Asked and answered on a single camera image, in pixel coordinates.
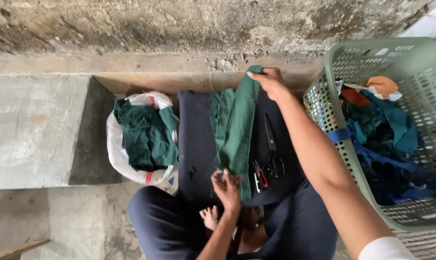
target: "green fabric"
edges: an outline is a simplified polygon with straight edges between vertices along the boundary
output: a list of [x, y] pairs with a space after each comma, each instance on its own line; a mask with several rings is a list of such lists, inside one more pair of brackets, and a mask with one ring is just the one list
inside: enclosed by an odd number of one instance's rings
[[[260, 65], [248, 71], [260, 74]], [[217, 148], [215, 162], [232, 175], [243, 174], [240, 183], [241, 200], [252, 198], [249, 181], [250, 138], [255, 115], [259, 82], [244, 74], [236, 91], [227, 89], [210, 94], [210, 124]]]
[[156, 111], [150, 105], [115, 103], [114, 116], [121, 125], [128, 163], [135, 170], [152, 172], [178, 164], [178, 147], [171, 133], [179, 118], [169, 106]]

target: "woven plastic sack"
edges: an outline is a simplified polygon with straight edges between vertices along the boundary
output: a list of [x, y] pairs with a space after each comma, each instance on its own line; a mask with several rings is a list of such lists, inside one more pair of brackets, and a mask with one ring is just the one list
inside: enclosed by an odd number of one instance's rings
[[[152, 105], [155, 109], [163, 109], [173, 105], [169, 97], [159, 92], [134, 94], [126, 99], [130, 100], [132, 105], [148, 104]], [[173, 130], [171, 133], [171, 138], [173, 142], [178, 143], [176, 130]], [[127, 151], [122, 147], [122, 142], [122, 128], [112, 112], [107, 119], [107, 151], [109, 161], [114, 169], [132, 181], [154, 186], [168, 179], [169, 175], [173, 172], [178, 171], [178, 167], [173, 165], [169, 165], [166, 170], [157, 170], [154, 172], [136, 171], [128, 164]]]

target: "green laundry basket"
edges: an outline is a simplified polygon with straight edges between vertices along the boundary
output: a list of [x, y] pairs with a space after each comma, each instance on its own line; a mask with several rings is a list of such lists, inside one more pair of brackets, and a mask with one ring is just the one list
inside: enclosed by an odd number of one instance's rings
[[[350, 40], [335, 45], [325, 68], [303, 96], [307, 113], [325, 133], [346, 127], [335, 78], [365, 83], [385, 76], [399, 86], [402, 109], [414, 117], [425, 147], [413, 160], [436, 172], [436, 41], [431, 38]], [[418, 232], [436, 229], [436, 197], [380, 206], [371, 193], [351, 140], [335, 144], [361, 192], [391, 228]]]

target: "scissors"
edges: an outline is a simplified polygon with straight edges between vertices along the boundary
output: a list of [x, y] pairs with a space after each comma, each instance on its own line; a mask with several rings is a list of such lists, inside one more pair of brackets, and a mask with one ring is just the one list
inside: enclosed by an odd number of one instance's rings
[[273, 175], [275, 178], [279, 178], [279, 176], [282, 177], [285, 174], [285, 168], [284, 163], [276, 154], [276, 143], [274, 142], [273, 132], [271, 131], [269, 116], [267, 113], [265, 113], [265, 126], [269, 148], [273, 151], [273, 154], [270, 162], [263, 166], [263, 171]]
[[267, 187], [268, 186], [268, 182], [266, 180], [265, 174], [263, 173], [263, 170], [260, 168], [260, 165], [258, 164], [258, 162], [255, 160], [255, 162], [252, 162], [253, 167], [255, 169], [254, 175], [255, 175], [255, 180], [257, 180], [258, 178], [258, 184], [260, 184], [263, 187]]

